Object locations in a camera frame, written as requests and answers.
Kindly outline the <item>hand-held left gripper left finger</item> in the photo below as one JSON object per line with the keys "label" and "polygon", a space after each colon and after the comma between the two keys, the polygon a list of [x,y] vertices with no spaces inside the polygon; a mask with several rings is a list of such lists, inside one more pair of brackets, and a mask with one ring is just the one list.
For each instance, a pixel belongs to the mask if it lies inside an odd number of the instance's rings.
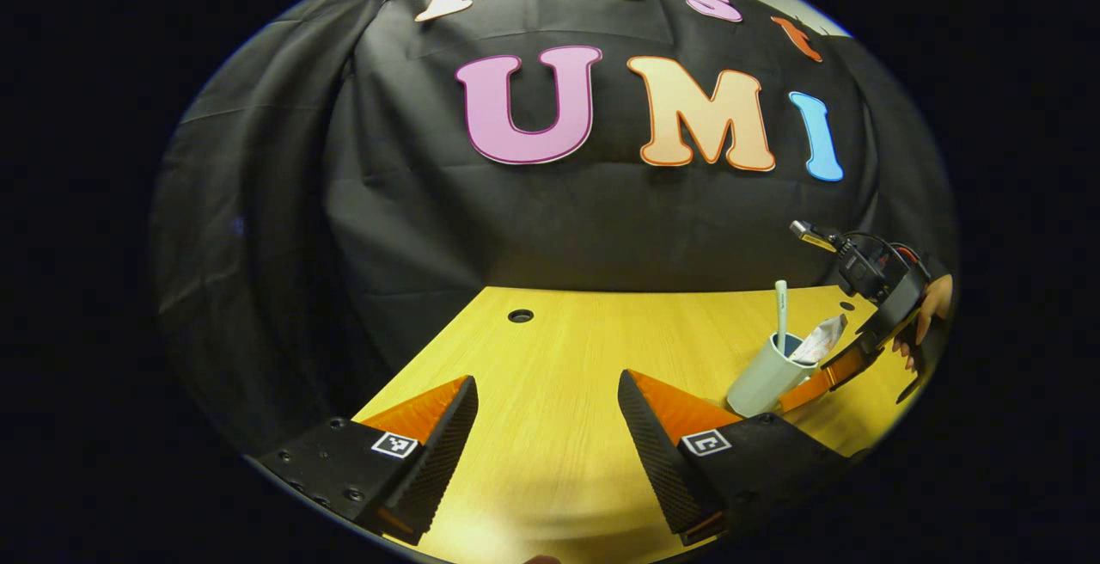
{"label": "hand-held left gripper left finger", "polygon": [[255,462],[350,524],[417,545],[476,414],[479,385],[466,375],[366,419],[326,418]]}

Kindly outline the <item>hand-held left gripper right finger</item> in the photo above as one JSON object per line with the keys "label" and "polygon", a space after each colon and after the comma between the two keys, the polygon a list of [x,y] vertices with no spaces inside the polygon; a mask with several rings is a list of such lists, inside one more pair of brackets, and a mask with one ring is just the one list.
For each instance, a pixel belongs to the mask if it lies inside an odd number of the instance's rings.
{"label": "hand-held left gripper right finger", "polygon": [[639,371],[622,372],[617,399],[666,524],[688,548],[792,512],[858,461],[781,414],[743,418]]}

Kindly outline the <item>white toothpaste tube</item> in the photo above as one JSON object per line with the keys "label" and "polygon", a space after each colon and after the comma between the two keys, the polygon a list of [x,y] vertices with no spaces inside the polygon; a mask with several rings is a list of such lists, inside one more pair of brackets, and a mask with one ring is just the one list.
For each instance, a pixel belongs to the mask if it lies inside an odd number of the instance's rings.
{"label": "white toothpaste tube", "polygon": [[828,320],[822,321],[821,324],[815,328],[812,333],[810,333],[809,338],[805,338],[805,340],[798,345],[798,349],[794,349],[793,352],[790,353],[789,360],[794,364],[805,365],[805,367],[818,365],[834,349],[836,349],[847,325],[848,318],[845,313],[834,316],[828,318]]}

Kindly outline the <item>pale blue cup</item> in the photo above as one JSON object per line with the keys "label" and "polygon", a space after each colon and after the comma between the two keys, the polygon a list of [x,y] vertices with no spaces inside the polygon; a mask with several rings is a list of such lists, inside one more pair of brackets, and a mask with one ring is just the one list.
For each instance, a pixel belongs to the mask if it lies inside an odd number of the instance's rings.
{"label": "pale blue cup", "polygon": [[787,333],[782,350],[778,346],[778,338],[777,333],[766,338],[754,360],[728,388],[726,401],[735,414],[751,418],[773,410],[782,395],[809,379],[815,369],[813,365],[792,360],[795,350],[803,345],[802,338]]}

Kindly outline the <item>wooden desktop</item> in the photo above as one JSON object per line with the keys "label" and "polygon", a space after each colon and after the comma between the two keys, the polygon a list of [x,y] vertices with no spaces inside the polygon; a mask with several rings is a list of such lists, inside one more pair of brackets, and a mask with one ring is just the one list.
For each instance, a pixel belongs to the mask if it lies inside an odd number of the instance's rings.
{"label": "wooden desktop", "polygon": [[773,289],[612,294],[487,287],[355,414],[469,375],[479,414],[417,552],[455,564],[651,564],[684,548],[617,400],[639,371],[715,406],[777,320]]}

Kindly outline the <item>black backdrop cloth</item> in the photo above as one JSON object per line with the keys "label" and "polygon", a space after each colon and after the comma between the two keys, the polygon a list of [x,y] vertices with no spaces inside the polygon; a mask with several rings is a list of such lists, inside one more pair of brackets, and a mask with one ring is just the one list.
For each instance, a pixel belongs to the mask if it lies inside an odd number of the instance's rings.
{"label": "black backdrop cloth", "polygon": [[855,38],[762,0],[302,0],[193,99],[150,208],[162,341],[258,455],[490,285],[837,285],[795,220],[960,275],[945,159]]}

